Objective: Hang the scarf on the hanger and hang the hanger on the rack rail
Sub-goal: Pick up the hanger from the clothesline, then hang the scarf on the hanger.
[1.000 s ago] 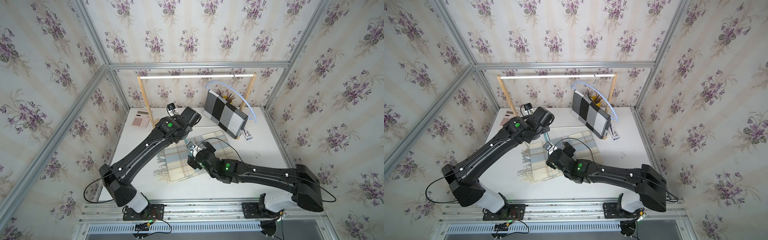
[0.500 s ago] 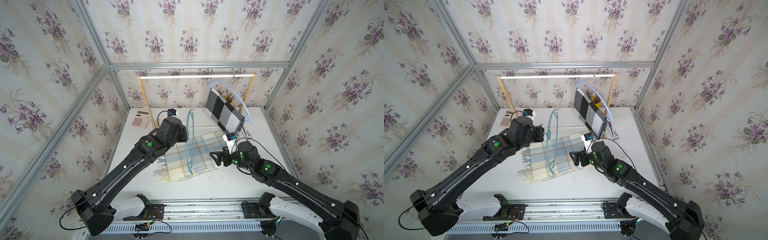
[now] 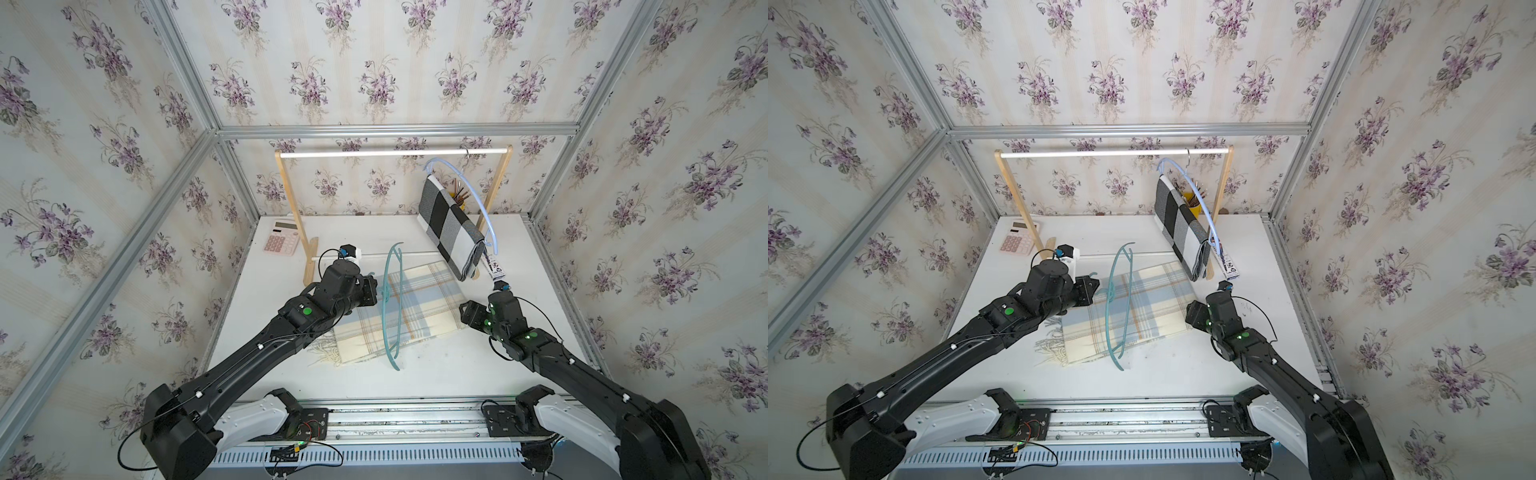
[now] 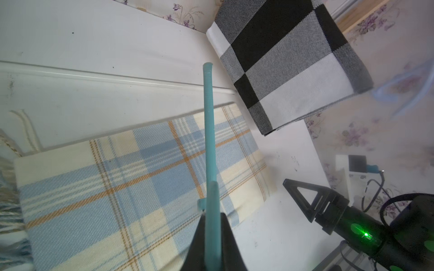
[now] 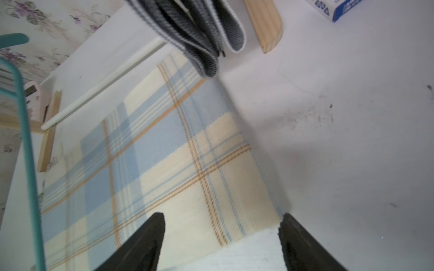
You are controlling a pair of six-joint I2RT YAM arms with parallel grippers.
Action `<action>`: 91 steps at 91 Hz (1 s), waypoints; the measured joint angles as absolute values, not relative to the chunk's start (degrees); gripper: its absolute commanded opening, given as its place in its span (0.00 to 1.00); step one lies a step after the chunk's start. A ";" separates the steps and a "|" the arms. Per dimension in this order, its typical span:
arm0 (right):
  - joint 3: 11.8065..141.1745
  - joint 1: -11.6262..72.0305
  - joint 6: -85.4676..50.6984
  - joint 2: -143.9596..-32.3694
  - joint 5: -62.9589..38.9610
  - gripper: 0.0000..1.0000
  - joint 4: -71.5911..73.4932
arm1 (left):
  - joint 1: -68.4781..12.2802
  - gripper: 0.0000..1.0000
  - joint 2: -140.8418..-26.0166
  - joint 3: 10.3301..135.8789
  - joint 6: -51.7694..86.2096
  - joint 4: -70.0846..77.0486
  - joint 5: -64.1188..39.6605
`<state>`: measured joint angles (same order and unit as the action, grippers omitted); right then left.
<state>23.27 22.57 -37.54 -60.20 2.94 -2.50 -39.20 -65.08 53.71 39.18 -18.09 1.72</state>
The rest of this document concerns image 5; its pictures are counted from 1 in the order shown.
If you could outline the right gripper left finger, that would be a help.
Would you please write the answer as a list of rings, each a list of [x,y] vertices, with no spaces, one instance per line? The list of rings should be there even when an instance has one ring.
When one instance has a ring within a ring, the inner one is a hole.
[[[156,271],[165,235],[163,213],[152,214],[97,271]]]

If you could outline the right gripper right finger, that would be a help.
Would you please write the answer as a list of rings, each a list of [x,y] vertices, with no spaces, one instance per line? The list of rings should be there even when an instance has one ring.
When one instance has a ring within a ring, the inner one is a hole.
[[[278,236],[289,271],[346,270],[291,214],[280,223]]]

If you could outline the cream blue plaid scarf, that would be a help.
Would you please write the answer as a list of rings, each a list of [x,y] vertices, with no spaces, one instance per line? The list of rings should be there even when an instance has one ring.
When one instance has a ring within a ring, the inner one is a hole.
[[[177,50],[48,170],[47,269],[95,270],[156,212],[166,223],[159,269],[212,254],[281,217],[220,83],[202,78]]]

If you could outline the black white checkered scarf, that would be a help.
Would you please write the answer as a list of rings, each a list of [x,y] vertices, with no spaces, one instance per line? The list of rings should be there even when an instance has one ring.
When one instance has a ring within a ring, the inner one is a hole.
[[[227,1],[127,3],[152,30],[180,50],[201,77],[217,75],[225,46],[238,53],[246,45],[245,29]]]

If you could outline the teal clothes hanger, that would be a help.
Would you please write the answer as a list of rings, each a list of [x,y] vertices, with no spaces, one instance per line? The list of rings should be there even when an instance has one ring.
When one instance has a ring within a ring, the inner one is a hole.
[[[46,270],[45,251],[41,227],[41,215],[38,202],[37,179],[35,160],[33,155],[33,146],[31,139],[31,128],[27,114],[26,98],[24,95],[23,77],[19,69],[6,60],[1,58],[1,65],[5,66],[12,74],[14,82],[14,91],[1,88],[1,94],[14,99],[18,107],[19,128],[21,130],[21,139],[23,143],[24,162],[26,166],[27,187],[29,197],[29,210],[31,217],[31,227],[33,235],[33,246],[35,252],[35,268],[38,271]]]

